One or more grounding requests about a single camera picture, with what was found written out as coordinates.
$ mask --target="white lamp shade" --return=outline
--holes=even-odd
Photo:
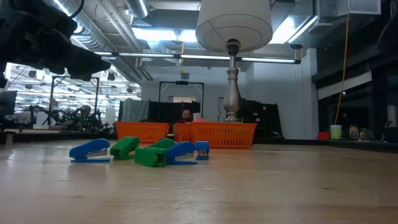
[[[196,36],[215,52],[226,52],[229,39],[240,41],[240,52],[259,49],[272,39],[269,0],[202,0]]]

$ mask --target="orange basket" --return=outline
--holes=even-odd
[[[213,148],[247,149],[257,124],[191,123],[192,142],[208,141]]]
[[[155,143],[167,137],[169,124],[145,122],[116,122],[118,139],[126,136],[137,136],[141,143]]]
[[[173,125],[174,141],[191,141],[191,124]]]

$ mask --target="wall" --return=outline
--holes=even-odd
[[[180,80],[179,68],[169,67],[166,69],[150,68],[147,67],[150,74],[156,81],[142,83],[142,100],[159,100],[159,81],[174,82]],[[203,104],[203,118],[208,121],[218,121],[218,98],[224,97],[227,87],[227,74],[226,68],[202,68],[202,67],[187,67],[185,72],[190,73],[190,82],[204,82],[205,94]],[[245,97],[245,73],[239,74],[238,85],[241,89],[242,97]],[[169,100],[169,96],[192,96],[201,101],[201,93],[193,86],[183,86],[170,84],[162,91],[161,102]]]
[[[315,139],[318,97],[311,76],[316,74],[316,50],[307,51],[302,64],[255,63],[246,72],[246,97],[277,103],[282,133],[287,139]]]

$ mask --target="person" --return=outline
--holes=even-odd
[[[182,112],[182,118],[175,122],[176,124],[185,124],[185,123],[191,123],[193,121],[192,119],[192,114],[190,110],[184,110]]]

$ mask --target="table surface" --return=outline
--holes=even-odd
[[[195,166],[71,164],[87,141],[0,148],[1,223],[398,223],[398,155],[212,149]]]

